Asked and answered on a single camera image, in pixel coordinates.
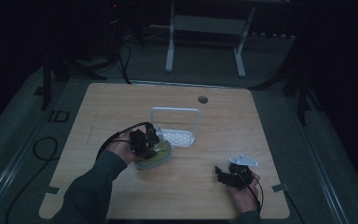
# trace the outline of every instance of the dark sleeve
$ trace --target dark sleeve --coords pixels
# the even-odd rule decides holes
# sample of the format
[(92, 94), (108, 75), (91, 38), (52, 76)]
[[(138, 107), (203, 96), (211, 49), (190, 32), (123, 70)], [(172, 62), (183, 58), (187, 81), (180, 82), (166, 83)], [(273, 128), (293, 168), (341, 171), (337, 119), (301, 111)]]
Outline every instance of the dark sleeve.
[(237, 224), (261, 224), (260, 214), (257, 211), (242, 213), (237, 217)]
[(109, 208), (112, 181), (125, 168), (127, 164), (118, 155), (104, 151), (94, 166), (69, 186), (62, 208), (49, 223), (103, 223)]

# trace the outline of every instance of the table top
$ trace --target table top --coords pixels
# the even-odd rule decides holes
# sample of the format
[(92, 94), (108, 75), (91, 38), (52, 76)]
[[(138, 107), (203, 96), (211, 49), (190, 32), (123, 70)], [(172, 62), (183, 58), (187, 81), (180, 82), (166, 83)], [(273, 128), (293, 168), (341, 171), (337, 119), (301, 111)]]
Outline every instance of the table top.
[[(201, 104), (200, 96), (207, 97), (208, 103)], [(50, 182), (61, 192), (46, 194), (39, 215), (53, 217), (72, 181), (92, 167), (101, 144), (113, 133), (150, 122), (151, 108), (155, 106), (197, 108), (200, 120), (195, 142), (191, 147), (174, 147), (168, 161), (149, 170), (138, 170), (130, 164), (113, 182), (108, 218), (234, 218), (238, 213), (227, 188), (217, 182), (214, 167), (227, 172), (228, 159), (240, 154), (259, 163), (251, 169), (261, 176), (264, 190), (261, 217), (289, 216), (283, 193), (271, 188), (280, 184), (280, 179), (249, 91), (103, 83), (89, 85)], [(191, 130), (194, 124), (194, 118), (188, 114), (158, 115), (162, 128), (167, 125)]]

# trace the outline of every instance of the white plastic basket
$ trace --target white plastic basket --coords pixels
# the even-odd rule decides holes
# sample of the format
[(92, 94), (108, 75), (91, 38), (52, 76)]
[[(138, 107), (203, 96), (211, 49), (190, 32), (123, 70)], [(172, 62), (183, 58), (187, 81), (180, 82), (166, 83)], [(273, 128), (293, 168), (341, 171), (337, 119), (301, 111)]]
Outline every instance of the white plastic basket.
[(196, 139), (195, 133), (200, 119), (200, 111), (195, 108), (153, 107), (151, 110), (151, 122), (153, 125), (155, 125), (155, 112), (158, 110), (196, 113), (196, 120), (194, 121), (192, 131), (161, 129), (160, 124), (158, 125), (158, 132), (160, 132), (164, 139), (167, 139), (173, 147), (191, 147)]

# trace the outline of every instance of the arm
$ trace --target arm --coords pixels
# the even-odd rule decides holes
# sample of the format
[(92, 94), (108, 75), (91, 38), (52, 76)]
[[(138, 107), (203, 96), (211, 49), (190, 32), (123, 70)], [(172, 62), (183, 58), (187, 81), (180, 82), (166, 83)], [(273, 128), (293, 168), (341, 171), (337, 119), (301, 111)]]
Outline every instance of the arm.
[[(129, 133), (118, 139), (129, 140)], [(112, 181), (134, 159), (130, 144), (111, 143), (94, 166), (69, 186), (62, 208), (50, 223), (103, 223), (109, 208)]]
[[(260, 176), (253, 174), (258, 181)], [(258, 195), (258, 190), (255, 187), (257, 181), (253, 180), (249, 187)], [(227, 187), (228, 192), (234, 201), (234, 204), (241, 214), (237, 217), (237, 224), (261, 224), (260, 214), (257, 212), (257, 201), (250, 190), (237, 190), (232, 187)]]

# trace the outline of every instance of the human hand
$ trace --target human hand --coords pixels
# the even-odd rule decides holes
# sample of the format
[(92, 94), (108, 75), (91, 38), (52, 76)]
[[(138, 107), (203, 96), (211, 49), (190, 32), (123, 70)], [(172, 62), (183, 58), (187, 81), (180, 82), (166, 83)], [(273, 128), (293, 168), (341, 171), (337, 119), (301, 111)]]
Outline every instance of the human hand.
[[(250, 189), (255, 193), (255, 196), (258, 196), (258, 190), (255, 187), (257, 184), (257, 181), (260, 179), (260, 176), (258, 176), (255, 173), (252, 173), (254, 180), (249, 185)], [(235, 207), (237, 208), (238, 212), (245, 213), (257, 210), (257, 199), (252, 194), (248, 188), (245, 188), (243, 190), (237, 190), (236, 188), (227, 186), (227, 190), (234, 201)]]
[(127, 163), (127, 165), (137, 159), (135, 154), (133, 154), (131, 151), (131, 132), (132, 131), (123, 133), (120, 137), (116, 138), (112, 143), (110, 143), (105, 149), (117, 154), (124, 162)]

